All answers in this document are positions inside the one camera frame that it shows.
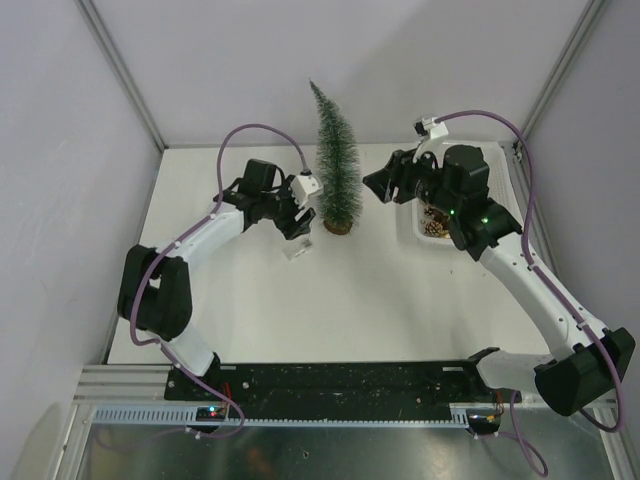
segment pine cone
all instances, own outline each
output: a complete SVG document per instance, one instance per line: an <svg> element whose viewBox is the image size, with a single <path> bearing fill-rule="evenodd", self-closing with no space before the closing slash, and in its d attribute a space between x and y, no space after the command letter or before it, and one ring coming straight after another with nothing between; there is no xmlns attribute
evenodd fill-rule
<svg viewBox="0 0 640 480"><path fill-rule="evenodd" d="M424 231L430 237L442 237L444 235L444 227L440 222L429 223Z"/></svg>

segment white wall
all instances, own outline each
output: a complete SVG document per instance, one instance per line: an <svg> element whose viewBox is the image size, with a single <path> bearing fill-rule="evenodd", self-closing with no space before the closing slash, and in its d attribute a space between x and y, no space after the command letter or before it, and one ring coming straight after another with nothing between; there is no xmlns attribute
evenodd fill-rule
<svg viewBox="0 0 640 480"><path fill-rule="evenodd" d="M49 407L44 443L55 446L82 365L100 351L159 154L71 0L0 3L0 45L6 479Z"/></svg>
<svg viewBox="0 0 640 480"><path fill-rule="evenodd" d="M522 124L587 3L95 0L170 146L219 144L252 121L315 143L309 77L361 142L413 141L419 115L468 108ZM451 127L510 139L469 125Z"/></svg>
<svg viewBox="0 0 640 480"><path fill-rule="evenodd" d="M532 137L539 205L559 273L611 327L640 341L640 2L605 12ZM624 381L640 446L640 350Z"/></svg>

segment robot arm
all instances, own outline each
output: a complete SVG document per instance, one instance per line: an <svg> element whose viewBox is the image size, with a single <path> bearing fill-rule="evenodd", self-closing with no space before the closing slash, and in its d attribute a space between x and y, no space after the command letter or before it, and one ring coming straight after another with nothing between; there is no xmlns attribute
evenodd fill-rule
<svg viewBox="0 0 640 480"><path fill-rule="evenodd" d="M274 187L277 172L280 173L280 185ZM322 184L313 175L285 178L276 165L249 160L242 178L224 190L223 203L215 214L211 214L211 220L162 259L145 288L136 327L158 339L190 372L199 377L206 377L209 372L213 374L219 359L190 321L189 272L223 244L265 218L272 220L287 240L308 234L315 212L307 208L307 203L321 191ZM118 296L117 309L122 318L130 319L144 272L170 243L175 243L175 239L156 247L136 245L129 250Z"/></svg>
<svg viewBox="0 0 640 480"><path fill-rule="evenodd" d="M363 179L384 203L419 198L449 215L455 246L493 273L516 298L541 332L550 355L516 355L497 351L482 358L478 371L488 387L538 392L561 415L571 415L613 386L599 354L571 313L533 272L521 249L522 229L513 216L489 197L489 166L479 148L449 147L438 167L430 151L447 135L443 124L422 121L424 137L414 150L396 151L387 165ZM635 342L623 328L610 331L564 288L533 253L536 267L581 310L601 339L620 377L626 372Z"/></svg>

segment white table surface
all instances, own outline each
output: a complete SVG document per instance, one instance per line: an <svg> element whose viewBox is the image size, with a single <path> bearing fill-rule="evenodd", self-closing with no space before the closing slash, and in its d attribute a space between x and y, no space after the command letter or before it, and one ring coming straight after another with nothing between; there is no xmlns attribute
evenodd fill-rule
<svg viewBox="0 0 640 480"><path fill-rule="evenodd" d="M503 155L495 143L477 145L487 158ZM363 174L407 147L360 146ZM303 149L313 168L315 147ZM217 151L165 151L141 244L166 241L202 217L217 191ZM300 170L291 147L229 148L225 185L249 158L275 162L287 174ZM416 240L409 204L383 205L366 188L363 199L352 234L329 234L317 218L314 247L294 260L264 220L191 272L192 321L223 362L441 360L489 346L547 352L531 320L481 265L453 248ZM157 347L134 346L128 322L120 319L109 363L168 361Z"/></svg>

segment artificial pine tree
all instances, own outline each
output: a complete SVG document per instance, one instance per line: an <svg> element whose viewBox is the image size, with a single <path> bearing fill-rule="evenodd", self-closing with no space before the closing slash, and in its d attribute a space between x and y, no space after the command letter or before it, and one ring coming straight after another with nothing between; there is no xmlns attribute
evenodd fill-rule
<svg viewBox="0 0 640 480"><path fill-rule="evenodd" d="M362 212L362 177L353 128L338 105L309 81L316 97L320 128L318 154L324 190L319 199L324 226L335 235L346 235Z"/></svg>

